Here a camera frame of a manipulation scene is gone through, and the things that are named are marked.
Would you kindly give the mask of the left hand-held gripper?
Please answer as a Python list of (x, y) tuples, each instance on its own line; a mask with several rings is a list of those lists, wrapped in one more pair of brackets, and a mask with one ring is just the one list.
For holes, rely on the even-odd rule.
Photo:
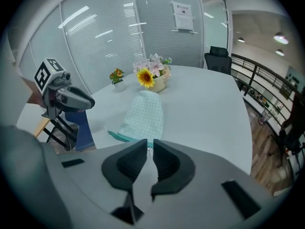
[[(71, 74), (66, 72), (55, 59), (46, 58), (42, 61), (34, 81), (46, 109), (42, 114), (43, 127), (36, 131), (35, 135), (44, 131), (65, 150), (72, 151), (72, 144), (77, 141), (77, 133), (61, 117), (61, 113), (92, 109), (95, 106), (95, 100), (81, 89), (71, 85)], [(49, 122), (64, 134), (65, 143), (46, 129)]]

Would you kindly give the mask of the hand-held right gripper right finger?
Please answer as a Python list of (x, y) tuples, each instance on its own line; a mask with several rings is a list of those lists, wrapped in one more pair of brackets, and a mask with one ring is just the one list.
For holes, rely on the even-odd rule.
[(157, 139), (153, 141), (153, 161), (158, 173), (158, 181), (151, 188), (153, 200), (179, 193), (195, 176), (195, 163), (187, 154)]

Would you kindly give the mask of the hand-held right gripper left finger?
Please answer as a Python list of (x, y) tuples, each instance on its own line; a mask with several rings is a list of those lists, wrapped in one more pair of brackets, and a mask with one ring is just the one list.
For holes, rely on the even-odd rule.
[(127, 192), (123, 206), (116, 208), (111, 214), (131, 225), (143, 215), (134, 204), (133, 184), (147, 160), (147, 144), (147, 139), (137, 141), (107, 157), (101, 167), (102, 174), (113, 188)]

